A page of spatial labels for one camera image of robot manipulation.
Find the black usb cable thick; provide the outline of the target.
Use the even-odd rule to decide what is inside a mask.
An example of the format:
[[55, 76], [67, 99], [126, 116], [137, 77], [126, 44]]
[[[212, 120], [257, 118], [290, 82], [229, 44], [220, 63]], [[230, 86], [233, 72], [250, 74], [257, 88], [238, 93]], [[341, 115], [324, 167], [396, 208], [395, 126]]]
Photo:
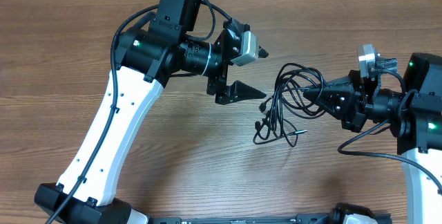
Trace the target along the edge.
[[284, 139], [289, 146], [295, 147], [298, 136], [306, 133], [297, 129], [285, 117], [288, 111], [303, 120], [314, 120], [325, 114], [325, 110], [312, 107], [323, 95], [328, 85], [322, 73], [312, 67], [297, 63], [287, 63], [279, 70], [273, 94], [260, 104], [263, 119], [255, 123], [255, 144], [267, 144]]

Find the black usb cable thin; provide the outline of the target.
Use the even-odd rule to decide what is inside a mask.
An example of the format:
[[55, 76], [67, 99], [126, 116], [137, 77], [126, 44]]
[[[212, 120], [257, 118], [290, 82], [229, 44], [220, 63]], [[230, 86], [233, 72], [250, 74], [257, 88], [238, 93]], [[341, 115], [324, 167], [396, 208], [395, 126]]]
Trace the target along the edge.
[[254, 144], [268, 144], [285, 140], [290, 147], [295, 147], [298, 136], [306, 131], [297, 128], [284, 117], [284, 109], [296, 115], [295, 110], [305, 110], [307, 105], [301, 99], [303, 87], [293, 79], [282, 79], [277, 83], [273, 94], [260, 104], [259, 110], [265, 116], [255, 122]]

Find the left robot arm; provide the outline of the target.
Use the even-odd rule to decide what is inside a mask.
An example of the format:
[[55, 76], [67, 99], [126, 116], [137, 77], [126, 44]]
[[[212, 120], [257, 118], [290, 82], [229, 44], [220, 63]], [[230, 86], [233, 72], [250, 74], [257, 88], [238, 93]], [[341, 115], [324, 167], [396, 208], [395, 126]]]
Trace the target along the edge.
[[236, 81], [228, 68], [244, 66], [267, 52], [248, 24], [226, 17], [215, 42], [192, 32], [200, 6], [209, 0], [160, 0], [125, 20], [110, 48], [111, 70], [97, 114], [78, 152], [55, 183], [43, 183], [35, 203], [59, 223], [148, 223], [149, 217], [116, 198], [124, 161], [149, 109], [172, 77], [201, 75], [217, 104], [262, 99]]

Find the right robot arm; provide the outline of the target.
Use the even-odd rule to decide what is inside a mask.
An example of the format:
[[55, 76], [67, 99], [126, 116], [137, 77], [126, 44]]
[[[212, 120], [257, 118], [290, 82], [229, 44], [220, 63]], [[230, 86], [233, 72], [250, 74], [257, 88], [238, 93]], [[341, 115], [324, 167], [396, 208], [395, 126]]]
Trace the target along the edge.
[[441, 57], [412, 53], [404, 75], [397, 60], [359, 57], [360, 68], [303, 96], [360, 139], [386, 126], [397, 139], [407, 190], [408, 223], [441, 222]]

